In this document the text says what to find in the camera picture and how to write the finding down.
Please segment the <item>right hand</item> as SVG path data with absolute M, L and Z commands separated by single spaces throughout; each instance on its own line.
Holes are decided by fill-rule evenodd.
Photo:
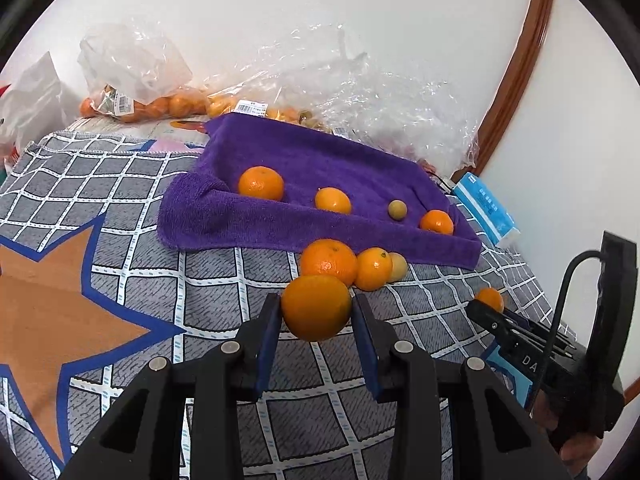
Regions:
M 544 428 L 553 431 L 558 428 L 558 418 L 551 411 L 546 400 L 538 396 L 533 407 L 533 420 Z M 576 476 L 585 469 L 600 450 L 602 439 L 592 434 L 576 434 L 569 438 L 559 452 L 563 464 Z

